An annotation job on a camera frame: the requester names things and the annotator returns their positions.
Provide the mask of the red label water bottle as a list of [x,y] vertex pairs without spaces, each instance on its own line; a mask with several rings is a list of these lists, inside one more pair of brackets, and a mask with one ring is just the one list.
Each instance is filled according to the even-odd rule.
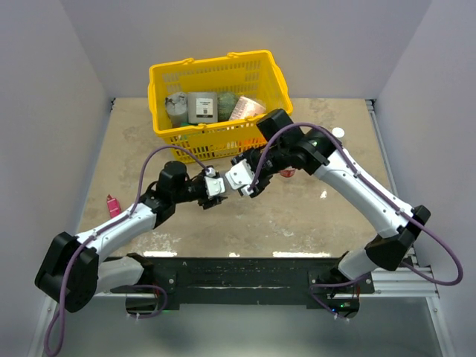
[[280,171],[280,175],[284,178],[291,178],[296,172],[295,168],[289,167]]

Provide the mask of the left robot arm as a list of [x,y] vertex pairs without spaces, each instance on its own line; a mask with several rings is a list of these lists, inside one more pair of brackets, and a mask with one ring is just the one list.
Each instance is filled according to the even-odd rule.
[[198,202],[203,209],[221,203],[228,184],[213,167],[189,177],[187,167],[169,161],[142,193],[138,202],[113,219],[88,231],[53,238],[36,274],[35,286],[68,312],[81,310],[99,292],[130,285],[149,290],[154,274],[137,254],[109,260],[109,256],[134,238],[156,229],[176,211],[176,205]]

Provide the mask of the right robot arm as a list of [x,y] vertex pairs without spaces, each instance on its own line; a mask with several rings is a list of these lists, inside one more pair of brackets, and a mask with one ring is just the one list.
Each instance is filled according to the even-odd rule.
[[376,268],[394,271],[401,266],[431,215],[425,206],[412,207],[398,199],[363,170],[328,130],[303,132],[284,109],[269,112],[257,127],[268,143],[232,160],[225,174],[232,189],[256,197],[281,170],[304,170],[340,193],[376,230],[373,240],[344,253],[319,276],[318,284],[348,292],[358,278]]

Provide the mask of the white bottle cap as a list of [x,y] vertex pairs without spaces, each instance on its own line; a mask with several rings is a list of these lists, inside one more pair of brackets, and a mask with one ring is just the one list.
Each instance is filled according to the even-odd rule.
[[337,138],[343,138],[345,131],[341,127],[335,127],[332,129],[332,134]]

